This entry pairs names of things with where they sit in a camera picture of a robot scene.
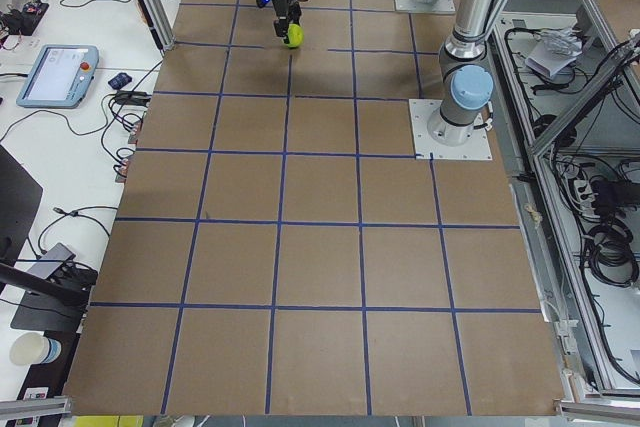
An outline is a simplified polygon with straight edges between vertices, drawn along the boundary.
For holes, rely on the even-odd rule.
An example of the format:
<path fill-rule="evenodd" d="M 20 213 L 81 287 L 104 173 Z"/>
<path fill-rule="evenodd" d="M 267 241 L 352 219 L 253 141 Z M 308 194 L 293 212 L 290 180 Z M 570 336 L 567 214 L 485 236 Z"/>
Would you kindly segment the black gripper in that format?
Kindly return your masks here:
<path fill-rule="evenodd" d="M 273 21 L 276 36 L 287 38 L 289 36 L 289 25 L 291 23 L 300 24 L 301 8 L 297 0 L 272 0 L 272 5 L 276 13 Z"/>

